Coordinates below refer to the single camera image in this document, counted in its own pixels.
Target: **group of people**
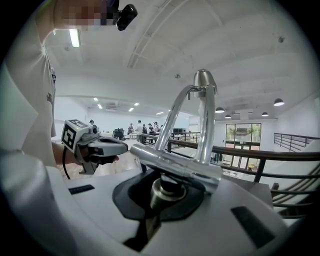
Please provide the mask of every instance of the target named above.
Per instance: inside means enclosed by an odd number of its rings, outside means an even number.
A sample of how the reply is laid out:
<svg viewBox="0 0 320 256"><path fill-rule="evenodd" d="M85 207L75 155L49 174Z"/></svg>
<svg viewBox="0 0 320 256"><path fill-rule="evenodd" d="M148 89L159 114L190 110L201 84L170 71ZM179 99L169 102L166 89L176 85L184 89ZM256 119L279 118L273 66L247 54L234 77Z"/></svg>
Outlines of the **group of people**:
<svg viewBox="0 0 320 256"><path fill-rule="evenodd" d="M149 125L149 134L156 134L156 133L160 133L163 129L163 125L161 125L161 127L159 128L158 122L154 122L153 126L151 123L148 124ZM134 127L133 124L130 123L130 126L128 128L128 135L132 134L134 132ZM146 125L143 124L141 125L141 120L138 120L138 125L136 127L136 140L140 143L143 143L143 137L141 136L142 134L147 134L148 130L146 128Z"/></svg>

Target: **black cable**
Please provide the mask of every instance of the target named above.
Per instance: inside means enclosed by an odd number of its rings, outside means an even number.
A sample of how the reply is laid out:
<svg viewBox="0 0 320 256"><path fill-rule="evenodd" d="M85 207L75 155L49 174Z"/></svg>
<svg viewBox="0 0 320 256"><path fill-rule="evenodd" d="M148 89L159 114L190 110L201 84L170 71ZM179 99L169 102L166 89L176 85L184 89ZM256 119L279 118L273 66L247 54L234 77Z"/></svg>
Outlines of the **black cable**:
<svg viewBox="0 0 320 256"><path fill-rule="evenodd" d="M63 169L64 169L64 172L65 172L65 175L67 176L68 180L71 180L70 179L70 176L67 172L67 169L66 169L66 152L67 152L67 147L65 146L64 149L63 149L63 153L62 153L62 165L63 165Z"/></svg>

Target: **black velcro strip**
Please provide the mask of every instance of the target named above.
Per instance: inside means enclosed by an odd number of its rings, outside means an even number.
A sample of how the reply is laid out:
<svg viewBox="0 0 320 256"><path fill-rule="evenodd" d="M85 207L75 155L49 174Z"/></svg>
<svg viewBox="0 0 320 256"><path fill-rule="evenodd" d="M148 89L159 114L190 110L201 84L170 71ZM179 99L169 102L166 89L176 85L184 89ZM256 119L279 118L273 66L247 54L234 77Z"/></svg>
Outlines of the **black velcro strip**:
<svg viewBox="0 0 320 256"><path fill-rule="evenodd" d="M85 186L77 186L77 187L69 188L69 191L71 195L74 195L74 194L79 194L79 193L86 192L89 190L94 190L94 189L95 188L92 185L85 185Z"/></svg>
<svg viewBox="0 0 320 256"><path fill-rule="evenodd" d="M231 212L241 224L256 248L269 243L275 236L265 225L245 206L231 209Z"/></svg>

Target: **black rubber base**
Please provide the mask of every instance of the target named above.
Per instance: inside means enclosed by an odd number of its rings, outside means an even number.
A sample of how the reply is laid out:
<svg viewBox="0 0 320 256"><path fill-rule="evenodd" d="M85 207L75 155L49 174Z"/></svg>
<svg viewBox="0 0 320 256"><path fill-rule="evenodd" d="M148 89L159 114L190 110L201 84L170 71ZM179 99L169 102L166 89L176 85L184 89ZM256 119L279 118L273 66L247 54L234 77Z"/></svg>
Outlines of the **black rubber base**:
<svg viewBox="0 0 320 256"><path fill-rule="evenodd" d="M153 182L160 176L159 171L149 169L115 187L112 199L125 218L141 221L158 216L161 222L181 220L194 212L203 201L203 191L185 185L187 192L182 200L161 212L153 211L150 208L150 191Z"/></svg>

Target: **ceiling fixture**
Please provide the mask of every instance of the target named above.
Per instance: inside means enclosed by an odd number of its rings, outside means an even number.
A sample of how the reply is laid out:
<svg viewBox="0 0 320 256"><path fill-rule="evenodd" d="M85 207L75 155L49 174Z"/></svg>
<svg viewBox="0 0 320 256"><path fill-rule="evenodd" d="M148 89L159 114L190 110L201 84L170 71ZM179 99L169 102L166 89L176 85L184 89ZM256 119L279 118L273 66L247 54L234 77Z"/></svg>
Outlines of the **ceiling fixture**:
<svg viewBox="0 0 320 256"><path fill-rule="evenodd" d="M216 113L223 113L223 112L225 112L225 110L222 108L222 107L217 107L216 109L215 109L215 112Z"/></svg>
<svg viewBox="0 0 320 256"><path fill-rule="evenodd" d="M282 106L284 103L284 101L280 98L277 98L275 101L274 101L274 106L278 107L278 106Z"/></svg>
<svg viewBox="0 0 320 256"><path fill-rule="evenodd" d="M69 33L70 33L72 46L73 47L80 47L78 29L76 29L76 28L69 29Z"/></svg>

